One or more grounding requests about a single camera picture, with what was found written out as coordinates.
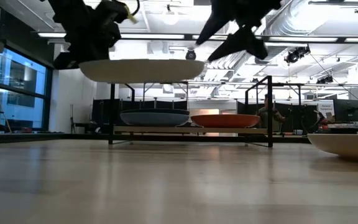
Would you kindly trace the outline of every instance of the camera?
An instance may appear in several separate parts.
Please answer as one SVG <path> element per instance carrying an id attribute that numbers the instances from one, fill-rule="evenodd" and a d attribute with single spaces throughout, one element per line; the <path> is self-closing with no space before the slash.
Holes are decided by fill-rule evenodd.
<path id="1" fill-rule="evenodd" d="M 194 49 L 189 49 L 186 54 L 186 60 L 196 60 L 196 52 Z"/>

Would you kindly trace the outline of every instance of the computer monitor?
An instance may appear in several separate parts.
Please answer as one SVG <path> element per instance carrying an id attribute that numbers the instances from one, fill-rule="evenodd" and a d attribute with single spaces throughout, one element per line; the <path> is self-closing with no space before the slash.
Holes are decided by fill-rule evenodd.
<path id="1" fill-rule="evenodd" d="M 334 100 L 336 122 L 358 122 L 358 100 Z"/>

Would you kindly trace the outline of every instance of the ceiling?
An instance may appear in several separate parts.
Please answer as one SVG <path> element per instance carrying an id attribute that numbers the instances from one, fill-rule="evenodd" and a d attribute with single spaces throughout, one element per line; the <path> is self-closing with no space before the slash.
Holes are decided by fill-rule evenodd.
<path id="1" fill-rule="evenodd" d="M 85 0 L 86 4 L 93 7 L 99 2 L 100 0 Z M 132 10 L 136 8 L 135 0 L 123 2 Z M 282 1 L 285 6 L 283 10 L 271 12 L 262 21 L 264 25 L 256 33 L 265 35 L 358 35 L 358 13 L 354 12 L 357 7 L 312 6 L 308 2 L 309 0 Z M 175 14 L 167 12 L 167 4 L 171 5 Z M 64 32 L 60 24 L 52 21 L 54 13 L 47 1 L 0 0 L 0 6 L 37 32 Z M 124 21 L 119 27 L 123 33 L 199 34 L 210 11 L 208 0 L 141 1 L 141 11 L 135 17 L 138 23 L 132 24 L 129 21 Z M 235 30 L 234 23 L 229 23 L 218 34 L 228 34 Z M 206 60 L 219 44 L 220 42 L 207 42 L 197 48 L 197 60 Z M 122 40 L 116 44 L 115 48 L 111 49 L 111 57 L 112 59 L 184 58 L 187 47 L 194 47 L 194 43 L 179 40 Z M 355 68 L 358 71 L 358 45 L 311 44 L 312 56 L 306 56 L 289 67 L 283 59 L 293 47 L 281 46 L 268 49 L 270 60 L 263 65 L 256 64 L 255 58 L 241 52 L 214 63 L 211 68 L 220 68 L 221 70 L 214 69 L 204 73 L 203 80 L 220 81 L 219 78 L 229 77 L 230 82 L 250 82 L 255 77 L 272 75 L 276 82 L 316 83 L 317 78 L 329 72 L 337 77 L 337 80 L 348 82 L 350 80 L 349 71 L 353 72 Z"/>

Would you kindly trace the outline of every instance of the gray bowl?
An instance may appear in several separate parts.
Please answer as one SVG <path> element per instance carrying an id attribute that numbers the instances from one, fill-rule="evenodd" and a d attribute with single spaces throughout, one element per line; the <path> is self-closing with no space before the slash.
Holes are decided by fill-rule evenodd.
<path id="1" fill-rule="evenodd" d="M 131 126 L 176 127 L 186 124 L 189 115 L 174 113 L 122 113 L 121 119 Z"/>

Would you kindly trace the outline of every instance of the window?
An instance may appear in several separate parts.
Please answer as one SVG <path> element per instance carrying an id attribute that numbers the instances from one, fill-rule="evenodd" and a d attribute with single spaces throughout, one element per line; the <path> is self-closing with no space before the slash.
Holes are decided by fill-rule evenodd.
<path id="1" fill-rule="evenodd" d="M 45 94 L 47 68 L 11 50 L 0 54 L 0 83 L 14 88 Z"/>
<path id="2" fill-rule="evenodd" d="M 44 99 L 0 89 L 0 99 L 11 128 L 42 128 Z M 6 125 L 0 113 L 0 124 Z"/>

